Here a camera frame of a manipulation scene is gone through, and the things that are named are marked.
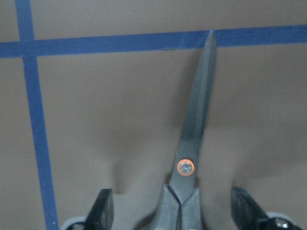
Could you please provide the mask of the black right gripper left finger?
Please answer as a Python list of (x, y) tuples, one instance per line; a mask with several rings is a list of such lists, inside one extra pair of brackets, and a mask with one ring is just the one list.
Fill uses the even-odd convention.
[(102, 189), (84, 223), (85, 230), (110, 230), (113, 225), (113, 191)]

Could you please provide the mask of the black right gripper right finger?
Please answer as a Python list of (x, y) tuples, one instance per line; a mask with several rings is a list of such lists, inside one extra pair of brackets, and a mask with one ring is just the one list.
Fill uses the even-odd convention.
[(231, 189), (231, 217), (238, 230), (263, 230), (269, 219), (243, 187)]

